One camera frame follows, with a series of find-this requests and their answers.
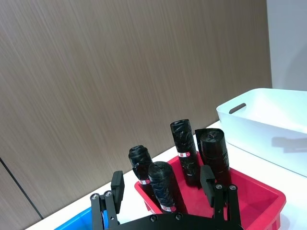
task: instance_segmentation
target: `white wall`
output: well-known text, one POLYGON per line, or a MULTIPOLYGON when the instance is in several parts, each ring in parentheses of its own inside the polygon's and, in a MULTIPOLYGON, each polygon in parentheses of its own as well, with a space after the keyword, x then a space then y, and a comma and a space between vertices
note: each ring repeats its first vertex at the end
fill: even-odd
POLYGON ((307 91, 307 0, 267 0, 273 88, 307 91))

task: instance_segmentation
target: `brown wall panel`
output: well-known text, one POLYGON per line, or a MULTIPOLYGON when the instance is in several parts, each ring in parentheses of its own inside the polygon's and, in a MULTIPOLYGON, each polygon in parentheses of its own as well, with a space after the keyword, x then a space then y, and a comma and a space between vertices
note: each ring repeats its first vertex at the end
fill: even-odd
POLYGON ((0 229, 21 230, 39 220, 39 215, 0 163, 0 229))
POLYGON ((127 171, 169 124, 271 87, 264 0, 0 2, 0 154, 47 216, 127 171))

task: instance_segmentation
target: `wall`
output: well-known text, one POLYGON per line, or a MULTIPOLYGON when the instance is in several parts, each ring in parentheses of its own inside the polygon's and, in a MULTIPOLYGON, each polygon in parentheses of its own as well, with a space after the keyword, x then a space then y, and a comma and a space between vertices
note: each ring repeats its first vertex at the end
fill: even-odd
POLYGON ((307 1, 267 5, 273 87, 307 91, 307 1))
POLYGON ((0 31, 0 156, 43 217, 271 87, 264 0, 8 0, 0 31))

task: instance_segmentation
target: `basket handle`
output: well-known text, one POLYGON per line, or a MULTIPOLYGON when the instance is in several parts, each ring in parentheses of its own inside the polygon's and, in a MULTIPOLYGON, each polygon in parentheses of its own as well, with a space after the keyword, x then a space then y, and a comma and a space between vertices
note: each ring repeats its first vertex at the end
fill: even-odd
POLYGON ((231 110, 229 110, 229 114, 233 114, 234 112, 242 109, 243 107, 245 107, 246 104, 245 103, 242 103, 240 105, 237 105, 236 107, 232 108, 231 110))

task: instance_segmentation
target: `black plastic roll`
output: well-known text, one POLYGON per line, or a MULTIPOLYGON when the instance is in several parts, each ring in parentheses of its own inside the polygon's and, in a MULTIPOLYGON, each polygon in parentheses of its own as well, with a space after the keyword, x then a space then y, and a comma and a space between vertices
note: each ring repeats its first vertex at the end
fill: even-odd
POLYGON ((170 126, 186 183, 200 186, 200 166, 190 122, 184 119, 175 121, 170 126))
POLYGON ((149 166, 149 179, 163 213, 187 213, 172 166, 157 161, 149 166))
POLYGON ((143 145, 135 146, 129 150, 128 157, 132 165, 132 170, 139 179, 143 191, 152 201, 155 202, 157 206, 159 206, 159 202, 154 195, 154 191, 150 185, 148 176, 149 165, 153 162, 149 155, 148 149, 143 145))
POLYGON ((195 130, 197 144, 204 164, 211 167, 218 183, 231 184, 228 152, 224 132, 219 128, 195 130))

